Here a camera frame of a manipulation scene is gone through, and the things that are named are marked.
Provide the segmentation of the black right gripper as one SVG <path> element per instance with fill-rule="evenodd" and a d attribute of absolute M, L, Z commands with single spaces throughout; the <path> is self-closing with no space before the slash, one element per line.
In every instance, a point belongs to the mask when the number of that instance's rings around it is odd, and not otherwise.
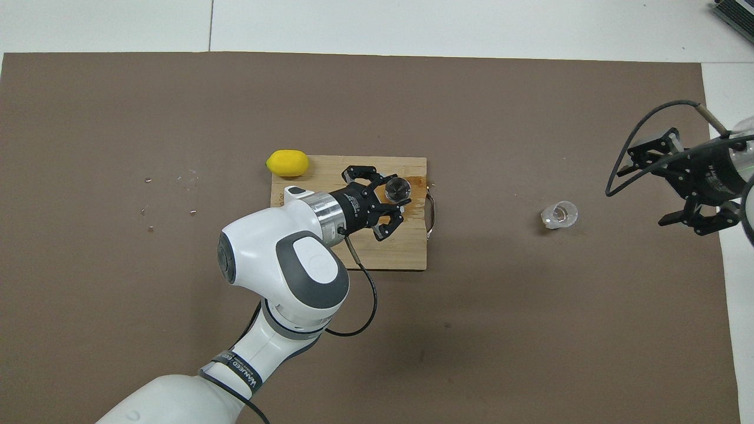
<path fill-rule="evenodd" d="M 628 162 L 619 168 L 617 176 L 627 176 L 646 169 L 665 156 L 678 155 L 672 170 L 681 173 L 672 177 L 672 187 L 681 198 L 696 193 L 697 199 L 687 199 L 683 209 L 666 214 L 658 220 L 659 226 L 682 224 L 692 228 L 698 236 L 718 233 L 740 222 L 740 204 L 730 201 L 743 196 L 746 184 L 746 143 L 736 143 L 733 148 L 716 147 L 697 155 L 687 153 L 680 142 L 677 128 L 662 134 L 630 143 Z M 701 214 L 705 205 L 719 206 L 711 216 Z"/>

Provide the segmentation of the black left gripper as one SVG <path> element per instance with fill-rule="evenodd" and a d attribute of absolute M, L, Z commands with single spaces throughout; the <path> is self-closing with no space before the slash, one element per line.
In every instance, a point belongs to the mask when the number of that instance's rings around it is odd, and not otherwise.
<path fill-rule="evenodd" d="M 397 177 L 397 174 L 383 175 L 371 166 L 348 166 L 344 169 L 343 180 L 347 186 L 331 191 L 331 196 L 338 202 L 345 218 L 344 234 L 353 234 L 372 226 L 377 241 L 383 241 L 393 235 L 404 222 L 403 214 L 406 205 L 412 201 L 374 204 L 377 201 L 374 191 L 378 186 L 384 186 Z M 356 180 L 360 179 L 369 180 L 369 184 L 357 183 Z M 369 224 L 370 210 L 372 210 L 372 225 Z"/>

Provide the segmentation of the steel jigger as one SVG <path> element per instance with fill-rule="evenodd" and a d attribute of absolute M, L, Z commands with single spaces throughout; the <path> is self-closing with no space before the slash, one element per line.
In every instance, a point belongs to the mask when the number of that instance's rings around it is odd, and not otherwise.
<path fill-rule="evenodd" d="M 399 204 L 411 198 L 411 183 L 402 177 L 388 180 L 384 186 L 385 198 L 392 204 Z"/>

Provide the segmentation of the clear glass cup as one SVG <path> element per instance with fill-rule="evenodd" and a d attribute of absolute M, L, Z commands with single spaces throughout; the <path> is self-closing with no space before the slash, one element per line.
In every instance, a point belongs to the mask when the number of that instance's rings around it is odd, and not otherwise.
<path fill-rule="evenodd" d="M 546 229 L 568 228 L 577 222 L 579 210 L 570 201 L 559 201 L 542 210 L 541 221 Z"/>

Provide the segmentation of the bamboo cutting board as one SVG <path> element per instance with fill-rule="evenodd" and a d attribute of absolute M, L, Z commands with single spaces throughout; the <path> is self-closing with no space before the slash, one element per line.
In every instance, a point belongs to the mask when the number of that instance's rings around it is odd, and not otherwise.
<path fill-rule="evenodd" d="M 372 229 L 351 234 L 361 262 L 369 270 L 423 271 L 426 269 L 425 205 L 428 180 L 426 158 L 346 155 L 310 155 L 309 169 L 302 176 L 272 176 L 271 206 L 283 205 L 286 186 L 310 191 L 335 191 L 344 187 L 342 172 L 350 165 L 369 165 L 384 175 L 396 174 L 411 186 L 411 202 L 405 206 L 404 222 L 385 241 L 377 241 Z"/>

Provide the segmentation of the yellow lemon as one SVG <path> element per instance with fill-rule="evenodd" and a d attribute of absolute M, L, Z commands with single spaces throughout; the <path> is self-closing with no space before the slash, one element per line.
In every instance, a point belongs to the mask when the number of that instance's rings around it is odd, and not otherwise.
<path fill-rule="evenodd" d="M 310 166 L 309 156 L 301 150 L 283 148 L 271 153 L 266 160 L 266 167 L 275 176 L 282 178 L 300 177 Z"/>

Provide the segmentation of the grey ribbed device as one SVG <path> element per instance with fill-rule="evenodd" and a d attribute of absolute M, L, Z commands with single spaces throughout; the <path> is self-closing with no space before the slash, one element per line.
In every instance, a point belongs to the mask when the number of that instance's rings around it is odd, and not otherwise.
<path fill-rule="evenodd" d="M 731 27 L 754 32 L 754 0 L 713 0 L 712 11 Z"/>

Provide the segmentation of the brown table mat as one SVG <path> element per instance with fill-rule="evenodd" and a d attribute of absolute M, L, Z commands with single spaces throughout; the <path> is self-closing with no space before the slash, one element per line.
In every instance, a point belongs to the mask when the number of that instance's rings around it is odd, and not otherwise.
<path fill-rule="evenodd" d="M 272 424 L 737 424 L 719 239 L 607 178 L 631 129 L 703 101 L 699 64 L 262 53 L 11 54 L 0 76 L 0 424 L 96 422 L 195 374 L 258 296 L 221 229 L 271 203 L 266 158 L 425 157 L 421 272 L 374 272 L 257 403 Z M 545 207 L 577 206 L 550 230 Z"/>

